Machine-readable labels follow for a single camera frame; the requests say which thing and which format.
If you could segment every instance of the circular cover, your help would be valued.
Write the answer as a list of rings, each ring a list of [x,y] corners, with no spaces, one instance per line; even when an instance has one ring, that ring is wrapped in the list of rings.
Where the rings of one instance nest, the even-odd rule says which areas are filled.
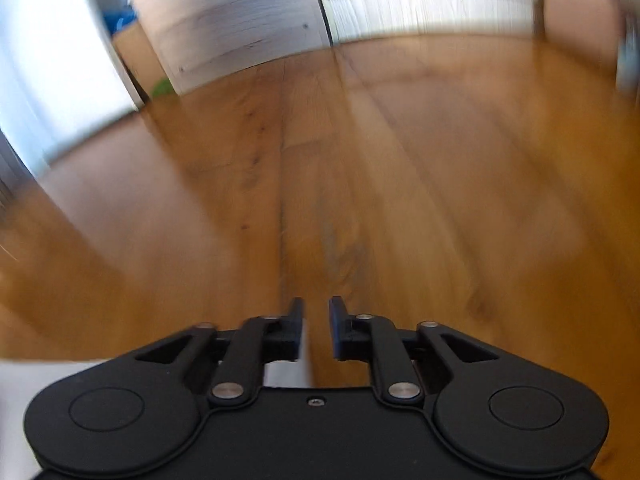
[[[554,395],[530,386],[513,386],[496,392],[489,399],[494,417],[519,430],[544,430],[560,420],[562,402]]]
[[[124,388],[98,388],[81,394],[69,408],[71,419],[89,431],[117,431],[136,422],[145,401]]]
[[[434,408],[442,436],[477,462],[521,474],[564,472],[590,459],[609,427],[600,398],[544,368],[498,363],[469,365],[443,389]]]
[[[52,384],[31,401],[24,431],[43,465],[81,476],[133,474],[195,431],[196,403],[170,370],[109,365]]]

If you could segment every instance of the screw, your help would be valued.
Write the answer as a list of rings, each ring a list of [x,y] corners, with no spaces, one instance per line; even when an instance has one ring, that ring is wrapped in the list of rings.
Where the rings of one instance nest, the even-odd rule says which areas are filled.
[[[216,384],[211,393],[219,399],[237,399],[244,393],[244,388],[238,383]]]
[[[389,386],[389,395],[396,399],[413,399],[420,394],[420,386],[413,383],[394,383]]]

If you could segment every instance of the white cabinet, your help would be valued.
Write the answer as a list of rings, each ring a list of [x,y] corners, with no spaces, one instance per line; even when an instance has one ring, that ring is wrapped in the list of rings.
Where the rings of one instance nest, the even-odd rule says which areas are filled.
[[[178,93],[329,45],[318,0],[133,0],[133,5]]]

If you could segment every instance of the blue object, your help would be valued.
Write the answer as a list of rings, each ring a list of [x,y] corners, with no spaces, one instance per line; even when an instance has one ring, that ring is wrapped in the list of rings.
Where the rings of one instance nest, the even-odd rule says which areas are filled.
[[[135,22],[138,18],[136,16],[136,11],[133,9],[108,10],[103,14],[103,17],[107,30],[112,36],[116,32],[127,28],[127,25]]]

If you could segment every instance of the white door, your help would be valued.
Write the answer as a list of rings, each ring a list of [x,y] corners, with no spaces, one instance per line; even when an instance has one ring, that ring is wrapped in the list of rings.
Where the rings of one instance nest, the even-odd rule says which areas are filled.
[[[136,110],[119,70],[89,0],[0,0],[0,130],[36,176],[57,153]]]

